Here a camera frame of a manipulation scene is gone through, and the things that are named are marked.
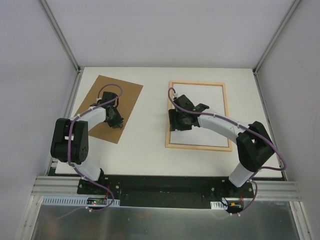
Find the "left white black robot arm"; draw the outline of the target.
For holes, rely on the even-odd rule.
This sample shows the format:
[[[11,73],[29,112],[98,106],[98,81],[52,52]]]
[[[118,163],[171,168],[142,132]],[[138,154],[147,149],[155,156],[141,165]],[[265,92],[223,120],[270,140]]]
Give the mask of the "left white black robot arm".
[[[97,102],[73,118],[58,118],[55,122],[50,154],[52,158],[72,167],[82,179],[89,181],[88,188],[99,195],[105,191],[103,170],[89,158],[89,131],[100,123],[112,129],[121,129],[124,118],[118,111],[119,96],[105,91]]]

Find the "landscape photo print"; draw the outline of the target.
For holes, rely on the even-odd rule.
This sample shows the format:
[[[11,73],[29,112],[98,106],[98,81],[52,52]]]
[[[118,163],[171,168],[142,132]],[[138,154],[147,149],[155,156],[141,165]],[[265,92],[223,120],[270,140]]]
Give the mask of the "landscape photo print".
[[[221,115],[226,115],[224,90],[222,85],[173,83],[179,96],[185,95],[196,106],[205,104]],[[170,133],[170,143],[192,146],[230,148],[229,140],[206,128],[193,126],[191,130],[175,130]]]

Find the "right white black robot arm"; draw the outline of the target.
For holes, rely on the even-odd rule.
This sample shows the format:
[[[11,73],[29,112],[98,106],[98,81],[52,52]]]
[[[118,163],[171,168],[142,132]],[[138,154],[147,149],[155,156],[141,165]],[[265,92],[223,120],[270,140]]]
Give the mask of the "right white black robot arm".
[[[222,135],[236,144],[239,163],[225,184],[228,196],[234,198],[241,194],[243,185],[275,153],[269,134],[262,123],[238,123],[217,114],[208,105],[194,105],[184,94],[174,93],[173,98],[170,97],[169,100],[174,106],[168,110],[171,132],[189,131],[198,127]]]

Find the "brown backing board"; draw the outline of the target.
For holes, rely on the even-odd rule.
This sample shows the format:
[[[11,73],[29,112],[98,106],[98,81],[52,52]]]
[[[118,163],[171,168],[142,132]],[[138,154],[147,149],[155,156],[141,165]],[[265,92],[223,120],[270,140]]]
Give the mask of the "brown backing board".
[[[120,90],[123,91],[121,97],[119,98],[119,105],[117,107],[121,117],[124,118],[123,127],[121,129],[111,128],[106,122],[104,122],[95,126],[88,133],[88,135],[91,137],[117,144],[126,127],[143,86],[133,82],[127,82],[102,75],[95,77],[94,80],[95,81],[90,88],[84,91],[84,97],[80,98],[80,105],[73,107],[73,115],[84,112],[89,108],[90,105],[96,103],[97,98],[103,95],[103,91],[101,91],[103,86],[107,84],[119,85],[120,87],[108,86],[103,90],[105,92],[113,92],[115,94],[119,94]]]

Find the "light wooden picture frame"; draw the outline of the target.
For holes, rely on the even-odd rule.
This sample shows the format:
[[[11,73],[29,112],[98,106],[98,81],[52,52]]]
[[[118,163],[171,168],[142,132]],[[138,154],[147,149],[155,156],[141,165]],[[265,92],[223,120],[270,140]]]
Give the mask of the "light wooden picture frame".
[[[224,83],[219,82],[195,82],[195,81],[171,81],[169,83],[169,87],[173,88],[173,83],[178,84],[192,84],[192,85],[222,85],[223,87],[223,96],[224,96],[224,104],[225,104],[225,113],[226,117],[229,115],[228,109],[228,101],[227,101],[227,92],[226,92],[226,85]],[[212,146],[200,146],[200,145],[184,145],[184,144],[173,144],[170,143],[171,139],[171,132],[170,128],[167,127],[166,130],[166,139],[165,139],[165,147],[171,149],[184,149],[184,150],[201,150],[201,151],[221,151],[221,152],[231,152],[232,151],[232,141],[228,139],[230,143],[230,148],[224,147],[212,147]]]

